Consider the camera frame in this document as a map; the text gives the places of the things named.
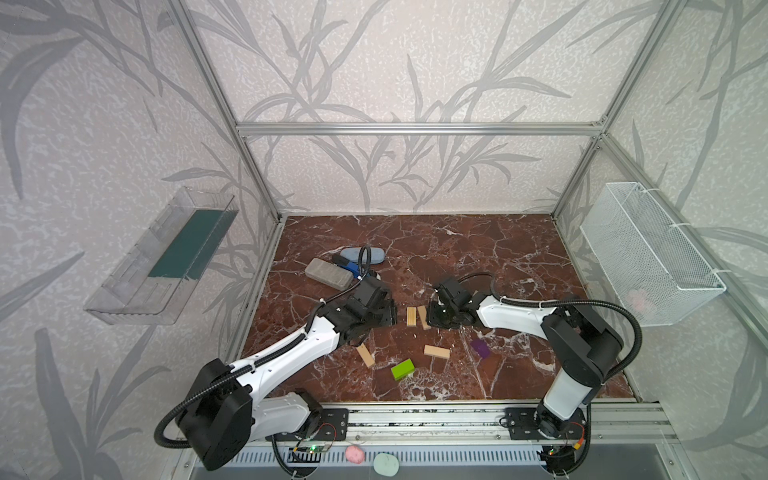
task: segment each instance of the leaf pattern wallpaper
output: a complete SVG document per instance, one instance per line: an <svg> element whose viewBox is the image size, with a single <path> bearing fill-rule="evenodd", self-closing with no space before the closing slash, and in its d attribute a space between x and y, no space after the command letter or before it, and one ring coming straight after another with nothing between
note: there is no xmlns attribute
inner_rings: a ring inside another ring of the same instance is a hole
<svg viewBox="0 0 768 480"><path fill-rule="evenodd" d="M596 121L661 1L188 2L239 121ZM286 212L548 212L587 138L252 137Z"/></svg>
<svg viewBox="0 0 768 480"><path fill-rule="evenodd" d="M158 478L154 423L238 340L275 223L162 2L4 0L0 32L0 478ZM87 314L181 186L240 213L179 320Z"/></svg>
<svg viewBox="0 0 768 480"><path fill-rule="evenodd" d="M688 2L611 134L768 305L768 2ZM579 231L606 182L596 157L558 221L592 296L613 291ZM722 299L680 323L644 330L630 367L664 405L702 479L763 478L768 468L768 356Z"/></svg>

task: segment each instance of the light wood block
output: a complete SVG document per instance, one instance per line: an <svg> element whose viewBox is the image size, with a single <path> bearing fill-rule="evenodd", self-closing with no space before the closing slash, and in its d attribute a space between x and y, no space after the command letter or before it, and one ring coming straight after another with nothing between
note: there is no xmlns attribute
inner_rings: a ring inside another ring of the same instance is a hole
<svg viewBox="0 0 768 480"><path fill-rule="evenodd" d="M416 307L408 307L408 319L406 320L407 326L416 326Z"/></svg>
<svg viewBox="0 0 768 480"><path fill-rule="evenodd" d="M422 321L422 329L431 329L432 327L427 323L427 307L421 305L416 309L419 311L419 319Z"/></svg>
<svg viewBox="0 0 768 480"><path fill-rule="evenodd" d="M451 358L451 350L442 349L438 346L424 345L424 355L437 356L441 359L447 360Z"/></svg>
<svg viewBox="0 0 768 480"><path fill-rule="evenodd" d="M357 353L360 354L360 358L362 358L362 361L366 364L368 368L371 368L376 361L371 356L371 353L366 348L365 344L357 347Z"/></svg>

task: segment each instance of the red marble tabletop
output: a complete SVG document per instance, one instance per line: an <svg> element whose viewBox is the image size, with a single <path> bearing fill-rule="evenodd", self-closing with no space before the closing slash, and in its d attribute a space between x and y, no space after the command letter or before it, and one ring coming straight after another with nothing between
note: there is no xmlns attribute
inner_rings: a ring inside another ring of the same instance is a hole
<svg viewBox="0 0 768 480"><path fill-rule="evenodd" d="M301 369L272 392L304 388L320 402L382 400L538 399L560 366L546 341L508 330L460 330L406 326L406 307L425 305L430 285L448 275L487 270L501 294L532 300L584 296L574 267L548 215L407 215L290 217L277 248L243 349L258 352L306 322L316 299L335 290L304 275L314 257L330 261L344 247L367 243L386 252L375 270L392 289L398 323L375 329L366 340L376 364L366 368L357 351L343 346ZM466 283L486 290L487 277ZM481 359L470 346L483 338L492 354ZM449 360L424 355L424 345L451 349ZM396 382L389 371L411 359L416 371ZM623 375L600 396L626 398Z"/></svg>

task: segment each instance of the lime green rectangular block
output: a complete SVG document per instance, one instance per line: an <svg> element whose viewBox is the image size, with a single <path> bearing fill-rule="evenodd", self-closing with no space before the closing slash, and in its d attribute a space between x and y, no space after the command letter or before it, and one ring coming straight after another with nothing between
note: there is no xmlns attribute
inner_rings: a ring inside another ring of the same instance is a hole
<svg viewBox="0 0 768 480"><path fill-rule="evenodd" d="M405 362L398 363L397 365L392 367L392 376L395 377L395 380L400 380L416 370L416 367L413 366L413 362L411 362L411 359L407 359Z"/></svg>

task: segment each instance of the workstation enclosure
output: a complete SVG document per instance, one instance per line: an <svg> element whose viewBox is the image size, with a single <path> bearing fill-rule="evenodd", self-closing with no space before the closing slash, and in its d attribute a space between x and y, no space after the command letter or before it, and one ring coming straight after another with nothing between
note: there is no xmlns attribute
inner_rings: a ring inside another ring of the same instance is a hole
<svg viewBox="0 0 768 480"><path fill-rule="evenodd" d="M185 478L151 432L239 357L290 215L551 214L590 297L622 301L582 226L632 182L726 289L626 371L674 429L659 458L762 478L767 6L3 2L0 477ZM86 313L182 187L237 215L180 315Z"/></svg>

